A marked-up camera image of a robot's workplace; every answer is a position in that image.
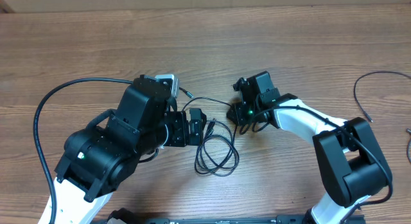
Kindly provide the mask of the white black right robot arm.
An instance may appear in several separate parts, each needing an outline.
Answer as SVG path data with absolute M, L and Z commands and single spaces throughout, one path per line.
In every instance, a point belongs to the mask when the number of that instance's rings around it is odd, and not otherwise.
M 241 100 L 232 104 L 227 117 L 241 127 L 241 134 L 258 132 L 260 123 L 313 145 L 326 193 L 302 223 L 352 223 L 361 207 L 390 199 L 392 172 L 366 120 L 327 116 L 293 94 L 281 94 L 266 71 L 240 78 L 232 87 Z

